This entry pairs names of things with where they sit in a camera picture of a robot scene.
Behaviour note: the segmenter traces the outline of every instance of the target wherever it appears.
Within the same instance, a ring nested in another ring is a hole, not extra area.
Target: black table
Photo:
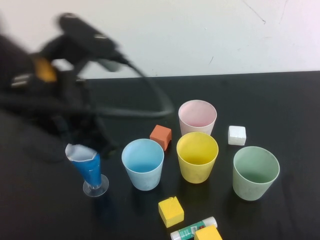
[[[166,240],[175,230],[210,216],[224,240],[320,239],[320,72],[261,73],[157,77],[176,109],[192,99],[212,103],[218,112],[212,136],[219,155],[209,179],[186,182],[180,173],[176,143],[181,136],[177,113],[161,120],[105,121],[114,140],[125,146],[148,138],[156,124],[172,129],[160,184],[152,191],[135,189],[119,149],[102,160],[110,181],[108,192],[84,195],[83,179],[67,161],[46,163],[25,155],[15,145],[19,129],[1,123],[0,238]],[[156,108],[153,96],[137,79],[93,80],[100,105]],[[271,151],[280,176],[258,201],[245,202],[232,189],[233,156],[228,126],[245,126],[246,146]],[[166,229],[158,202],[177,196],[184,222]]]

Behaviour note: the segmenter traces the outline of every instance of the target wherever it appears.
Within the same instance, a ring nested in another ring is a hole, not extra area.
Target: yellow block
[[[222,240],[215,226],[207,226],[195,232],[194,240]]]
[[[182,222],[185,218],[185,212],[176,196],[159,202],[158,207],[160,216],[167,228]]]
[[[219,147],[212,136],[190,132],[179,139],[176,151],[183,178],[192,184],[200,184],[209,177]]]

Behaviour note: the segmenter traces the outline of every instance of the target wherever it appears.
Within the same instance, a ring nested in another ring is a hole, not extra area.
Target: cup rim
[[[235,158],[236,158],[237,154],[238,154],[240,151],[242,151],[243,149],[260,149],[260,150],[266,151],[268,154],[270,154],[270,155],[275,159],[275,161],[276,161],[276,163],[277,163],[277,166],[278,166],[278,173],[276,174],[276,176],[275,176],[272,180],[267,181],[267,182],[254,182],[254,181],[250,181],[250,180],[246,179],[244,176],[242,176],[242,174],[241,174],[241,173],[238,171],[238,169],[236,168]],[[279,174],[280,174],[280,164],[279,164],[279,161],[278,161],[278,159],[276,158],[276,156],[273,155],[273,154],[272,154],[270,151],[268,151],[267,149],[265,149],[265,148],[263,148],[263,147],[260,147],[260,146],[246,146],[246,147],[243,147],[243,148],[241,148],[240,150],[238,150],[238,151],[235,153],[234,157],[233,157],[233,167],[234,167],[234,169],[236,170],[236,172],[239,174],[239,176],[241,176],[241,178],[243,178],[244,180],[248,181],[249,183],[257,184],[257,185],[270,184],[270,183],[272,183],[273,181],[275,181],[275,180],[278,178]]]
[[[126,148],[127,148],[130,144],[132,144],[132,143],[134,143],[134,142],[139,142],[139,141],[141,141],[141,140],[148,140],[148,141],[154,142],[154,143],[156,143],[157,146],[159,146],[159,147],[161,148],[162,160],[161,160],[161,162],[159,163],[159,165],[158,165],[155,169],[153,169],[153,170],[151,170],[151,171],[146,171],[146,172],[133,171],[133,170],[131,170],[130,168],[128,168],[128,167],[125,165],[125,163],[124,163],[124,158],[123,158],[123,157],[124,157],[124,152],[125,152]],[[156,141],[151,140],[151,139],[149,139],[149,138],[139,138],[139,139],[136,139],[136,140],[133,140],[133,141],[129,142],[129,143],[124,147],[124,149],[122,150],[122,153],[121,153],[121,161],[122,161],[123,166],[124,166],[127,170],[129,170],[130,172],[135,173],[135,174],[149,174],[149,173],[157,170],[157,169],[158,169],[160,166],[162,166],[162,164],[164,163],[164,159],[165,159],[165,152],[164,152],[163,148],[161,147],[161,145],[160,145],[159,143],[157,143]]]
[[[179,154],[179,152],[178,152],[179,142],[180,142],[180,140],[181,140],[184,136],[187,136],[187,135],[190,135],[190,134],[204,134],[204,135],[207,135],[207,136],[209,136],[210,138],[213,139],[213,141],[214,141],[215,144],[216,144],[217,151],[216,151],[215,157],[214,157],[210,162],[207,162],[207,163],[205,163],[205,164],[193,164],[193,163],[187,162],[186,160],[184,160],[184,159],[180,156],[180,154]],[[180,137],[180,139],[178,140],[178,142],[177,142],[177,144],[176,144],[176,153],[178,154],[179,158],[180,158],[182,161],[184,161],[185,163],[187,163],[187,164],[190,164],[190,165],[192,165],[192,166],[205,166],[205,165],[208,165],[208,164],[210,164],[211,162],[213,162],[213,161],[215,161],[215,160],[217,159],[218,154],[219,154],[219,145],[218,145],[217,141],[216,141],[211,135],[206,134],[206,133],[201,132],[201,131],[192,131],[192,132],[188,132],[188,133],[186,133],[185,135],[183,135],[182,137]]]
[[[190,102],[195,102],[195,101],[199,101],[199,102],[203,102],[203,103],[209,104],[209,105],[213,108],[213,110],[215,111],[215,118],[214,118],[214,120],[213,120],[210,124],[205,125],[205,126],[192,126],[192,125],[189,125],[189,124],[185,123],[185,121],[183,121],[183,120],[181,119],[181,117],[180,117],[180,110],[181,110],[181,108],[182,108],[184,105],[186,105],[186,104],[188,104],[188,103],[190,103]],[[218,117],[218,112],[217,112],[216,108],[215,108],[210,102],[207,102],[207,101],[204,101],[204,100],[200,100],[200,99],[194,99],[194,100],[186,101],[185,103],[183,103],[183,104],[179,107],[178,117],[179,117],[179,120],[180,120],[181,122],[183,122],[185,125],[187,125],[187,126],[189,126],[189,127],[192,127],[192,128],[196,128],[196,129],[199,128],[199,129],[200,129],[200,128],[208,127],[208,126],[212,125],[214,122],[216,122],[217,117]]]

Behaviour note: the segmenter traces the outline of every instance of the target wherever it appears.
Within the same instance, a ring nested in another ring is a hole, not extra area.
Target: blue glass
[[[65,154],[83,176],[85,194],[97,197],[105,193],[109,187],[109,180],[101,174],[100,155],[95,150],[80,144],[68,144]]]

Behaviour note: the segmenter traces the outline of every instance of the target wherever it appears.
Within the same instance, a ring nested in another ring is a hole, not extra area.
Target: orange block
[[[172,133],[171,129],[156,125],[153,129],[150,139],[160,144],[160,146],[163,148],[163,150],[167,150],[167,147],[172,139]]]

